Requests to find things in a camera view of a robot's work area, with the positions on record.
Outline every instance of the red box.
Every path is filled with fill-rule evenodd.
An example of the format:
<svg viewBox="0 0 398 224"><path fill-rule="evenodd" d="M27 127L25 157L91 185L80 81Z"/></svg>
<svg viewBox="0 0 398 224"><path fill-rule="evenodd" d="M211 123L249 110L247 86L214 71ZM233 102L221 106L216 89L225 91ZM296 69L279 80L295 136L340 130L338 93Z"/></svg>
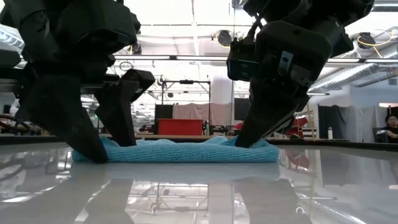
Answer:
<svg viewBox="0 0 398 224"><path fill-rule="evenodd" d="M159 119L159 134L164 135L190 135L203 134L200 119Z"/></svg>

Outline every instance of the blue towel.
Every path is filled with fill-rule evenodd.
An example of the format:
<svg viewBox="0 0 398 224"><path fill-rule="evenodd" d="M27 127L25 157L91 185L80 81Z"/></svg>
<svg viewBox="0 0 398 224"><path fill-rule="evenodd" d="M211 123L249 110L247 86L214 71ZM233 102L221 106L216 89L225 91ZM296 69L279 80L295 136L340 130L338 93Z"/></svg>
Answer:
<svg viewBox="0 0 398 224"><path fill-rule="evenodd" d="M121 147L108 138L101 138L108 162L276 162L279 150L261 139L250 148L235 146L236 138L218 136L201 143L175 143L167 139L138 140L136 146ZM89 160L77 151L74 161Z"/></svg>

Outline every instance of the chair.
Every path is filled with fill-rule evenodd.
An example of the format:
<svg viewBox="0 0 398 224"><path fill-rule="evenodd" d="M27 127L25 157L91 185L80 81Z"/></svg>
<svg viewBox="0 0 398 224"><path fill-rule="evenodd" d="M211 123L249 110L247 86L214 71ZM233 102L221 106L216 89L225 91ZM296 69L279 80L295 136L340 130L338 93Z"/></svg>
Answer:
<svg viewBox="0 0 398 224"><path fill-rule="evenodd" d="M388 143L387 131L383 128L372 128L374 142Z"/></svg>

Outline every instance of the metal frame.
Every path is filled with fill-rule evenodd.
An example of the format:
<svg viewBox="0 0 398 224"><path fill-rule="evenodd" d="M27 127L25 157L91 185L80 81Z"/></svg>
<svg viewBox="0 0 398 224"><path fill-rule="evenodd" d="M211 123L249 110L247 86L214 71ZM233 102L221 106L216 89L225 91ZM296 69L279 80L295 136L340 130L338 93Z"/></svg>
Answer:
<svg viewBox="0 0 398 224"><path fill-rule="evenodd" d="M167 88L167 89L165 89L165 84L166 83L171 83L171 85ZM171 86L173 86L174 85L174 83L179 83L179 84L183 84L183 85L191 85L191 84L194 84L194 83L198 83L207 93L208 93L208 95L209 95L209 125L211 124L211 114L210 114L210 111L211 111L211 109L210 109L210 107L211 107L211 103L210 103L210 100L211 100L211 82L210 81L192 81L192 80L180 80L180 81L170 81L170 80L166 80L166 81L163 81L162 82L162 105L164 104L164 94L165 94L165 92L167 91L167 90L169 90L169 88L171 87ZM202 83L207 83L208 85L209 85L209 90L207 91L207 89L202 85Z"/></svg>

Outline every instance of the overhead duct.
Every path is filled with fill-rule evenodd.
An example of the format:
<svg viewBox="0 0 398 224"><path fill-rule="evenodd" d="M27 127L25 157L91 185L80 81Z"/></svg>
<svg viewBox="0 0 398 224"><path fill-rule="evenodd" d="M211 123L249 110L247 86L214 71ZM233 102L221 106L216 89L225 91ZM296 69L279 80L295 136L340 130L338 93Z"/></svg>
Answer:
<svg viewBox="0 0 398 224"><path fill-rule="evenodd" d="M396 58L398 56L398 45L393 45L382 51L380 54L383 58ZM378 58L378 54L371 55L369 58ZM376 73L380 70L380 66L376 63L365 63L354 68L345 68L332 75L329 75L315 82L308 91L317 91L324 89L332 89L349 84L360 78Z"/></svg>

